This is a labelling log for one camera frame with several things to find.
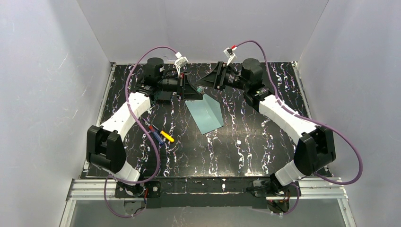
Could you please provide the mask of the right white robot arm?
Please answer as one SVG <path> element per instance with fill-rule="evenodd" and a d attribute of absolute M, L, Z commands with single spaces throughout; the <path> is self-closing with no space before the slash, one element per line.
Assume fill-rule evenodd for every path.
<path fill-rule="evenodd" d="M 246 103 L 276 123 L 296 143 L 293 159 L 269 176 L 271 189 L 282 189 L 306 176 L 311 176 L 336 159 L 332 130 L 288 113 L 289 107 L 275 97 L 272 86 L 263 83 L 267 71 L 258 60 L 248 58 L 241 71 L 232 64 L 219 61 L 216 68 L 197 80 L 196 84 L 223 90 L 226 87 L 243 91 Z"/>

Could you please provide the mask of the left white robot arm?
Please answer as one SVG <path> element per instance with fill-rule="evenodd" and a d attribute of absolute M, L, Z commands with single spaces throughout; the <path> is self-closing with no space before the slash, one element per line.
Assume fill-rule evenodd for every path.
<path fill-rule="evenodd" d="M 161 58 L 149 58 L 137 81 L 128 80 L 132 89 L 128 90 L 126 102 L 101 125 L 88 129 L 87 162 L 124 184 L 144 183 L 145 180 L 139 180 L 139 171 L 128 163 L 123 141 L 134 124 L 144 129 L 139 117 L 161 101 L 163 95 L 176 93 L 181 100 L 202 99 L 202 94 L 188 80 L 187 72 L 181 70 L 187 63 L 186 57 L 178 56 L 174 62 L 176 74 L 168 76 Z"/>

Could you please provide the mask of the teal paper envelope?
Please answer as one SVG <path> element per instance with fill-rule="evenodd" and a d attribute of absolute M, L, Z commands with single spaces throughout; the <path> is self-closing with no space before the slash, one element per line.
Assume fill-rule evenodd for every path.
<path fill-rule="evenodd" d="M 209 95 L 203 94 L 202 100 L 187 100 L 185 104 L 202 135 L 224 125 L 221 105 Z"/>

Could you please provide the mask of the green white marker pen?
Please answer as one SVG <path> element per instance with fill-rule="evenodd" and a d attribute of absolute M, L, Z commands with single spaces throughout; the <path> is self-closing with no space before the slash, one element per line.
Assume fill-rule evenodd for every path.
<path fill-rule="evenodd" d="M 205 90 L 205 87 L 203 87 L 203 86 L 197 87 L 197 92 L 199 92 L 200 94 L 204 94 L 204 90 Z"/>

